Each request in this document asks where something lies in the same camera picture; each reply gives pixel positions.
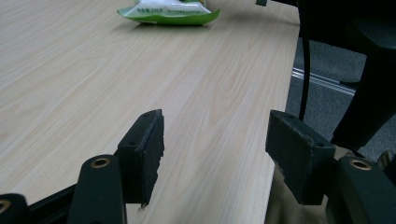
wood grain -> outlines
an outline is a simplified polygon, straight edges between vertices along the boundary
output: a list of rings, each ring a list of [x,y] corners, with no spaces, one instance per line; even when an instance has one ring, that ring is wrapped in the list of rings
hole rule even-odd
[[[150,205],[129,223],[263,223],[274,165],[270,109],[283,110],[296,8],[213,0],[202,27],[143,25],[130,1],[0,2],[0,194],[34,203],[112,154],[161,108],[165,153]]]

